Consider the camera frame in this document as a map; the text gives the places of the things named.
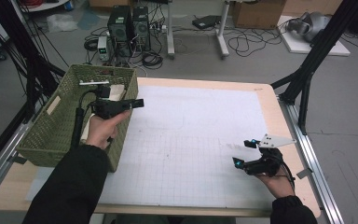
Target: cardboard box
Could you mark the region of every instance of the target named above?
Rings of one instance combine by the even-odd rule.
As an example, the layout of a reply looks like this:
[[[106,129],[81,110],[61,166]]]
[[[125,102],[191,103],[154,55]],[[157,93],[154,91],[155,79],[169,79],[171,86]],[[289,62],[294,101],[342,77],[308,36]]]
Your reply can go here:
[[[324,15],[334,15],[342,0],[287,0],[283,9],[285,16],[301,16],[304,12],[319,11]]]
[[[109,8],[113,6],[132,6],[131,0],[89,0],[91,7]]]
[[[263,0],[255,4],[236,3],[232,19],[239,28],[275,29],[286,0]]]

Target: hand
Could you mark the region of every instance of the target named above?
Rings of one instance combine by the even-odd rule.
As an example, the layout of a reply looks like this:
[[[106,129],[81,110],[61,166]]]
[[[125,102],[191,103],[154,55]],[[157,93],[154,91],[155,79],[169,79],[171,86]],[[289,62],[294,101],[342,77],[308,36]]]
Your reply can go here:
[[[89,119],[89,135],[86,145],[91,145],[105,149],[108,146],[107,139],[117,136],[117,125],[130,115],[130,110],[114,116],[111,119],[101,119],[98,116],[92,116]]]
[[[271,194],[277,199],[290,195],[295,196],[292,185],[290,184],[289,179],[287,179],[286,173],[282,167],[273,177],[269,177],[267,175],[256,175],[255,177],[261,180],[261,182],[267,186],[269,192],[271,192]]]

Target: plastic basket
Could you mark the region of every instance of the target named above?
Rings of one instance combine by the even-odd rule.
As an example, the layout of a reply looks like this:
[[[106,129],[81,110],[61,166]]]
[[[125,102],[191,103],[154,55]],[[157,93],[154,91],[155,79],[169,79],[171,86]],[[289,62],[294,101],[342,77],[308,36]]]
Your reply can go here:
[[[62,78],[58,89],[42,108],[33,126],[17,145],[19,153],[36,166],[56,166],[70,148],[75,111],[81,94],[87,90],[95,89],[95,86],[79,86],[79,82],[106,80],[109,81],[109,85],[122,84],[125,86],[126,92],[123,99],[137,97],[138,82],[134,69],[72,65]],[[83,100],[83,108],[93,100],[95,100],[95,95],[87,94]],[[90,111],[86,114],[83,128],[89,117]],[[117,169],[130,118],[118,124],[118,135],[106,149],[111,172]]]

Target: concrete floor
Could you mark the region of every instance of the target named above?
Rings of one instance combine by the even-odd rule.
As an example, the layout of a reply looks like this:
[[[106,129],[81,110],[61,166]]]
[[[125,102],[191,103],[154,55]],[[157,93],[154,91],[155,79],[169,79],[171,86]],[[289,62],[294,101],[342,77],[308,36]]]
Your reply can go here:
[[[81,21],[86,15],[83,9],[66,12],[56,8],[35,16],[42,21],[48,14],[57,13],[71,14],[75,21]],[[191,27],[192,19],[176,19],[174,24]],[[107,20],[98,19],[89,29],[48,34],[48,38],[69,64],[83,63],[84,37],[106,23]],[[237,35],[229,34],[226,40],[234,36]],[[174,60],[167,57],[164,46],[161,52],[164,63],[158,70],[146,70],[149,77],[272,83],[295,72],[307,56],[289,53],[281,43],[267,45],[246,58],[230,49],[230,56],[221,60],[212,34],[176,32],[174,38],[178,44]],[[358,45],[358,40],[351,41]],[[344,40],[341,43],[351,56],[328,56],[317,70],[310,90],[307,130],[344,222],[358,223],[358,48]],[[66,70],[52,47],[45,45],[45,48],[50,60]],[[144,71],[138,69],[138,76],[145,77]],[[284,88],[276,90],[277,93],[283,91]],[[0,133],[24,102],[11,60],[0,61]],[[23,216],[24,213],[0,212],[0,223],[20,223]],[[318,221],[328,223],[324,213]],[[269,223],[269,220],[241,217],[237,223]]]

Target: black sleeve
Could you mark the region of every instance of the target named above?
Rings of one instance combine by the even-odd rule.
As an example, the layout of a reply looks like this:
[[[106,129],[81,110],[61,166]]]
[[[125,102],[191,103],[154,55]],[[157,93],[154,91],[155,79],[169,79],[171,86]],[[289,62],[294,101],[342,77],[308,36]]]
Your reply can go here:
[[[88,224],[107,171],[107,155],[100,148],[70,150],[34,197],[22,223]]]
[[[316,217],[297,196],[280,198],[272,203],[271,224],[315,224]]]

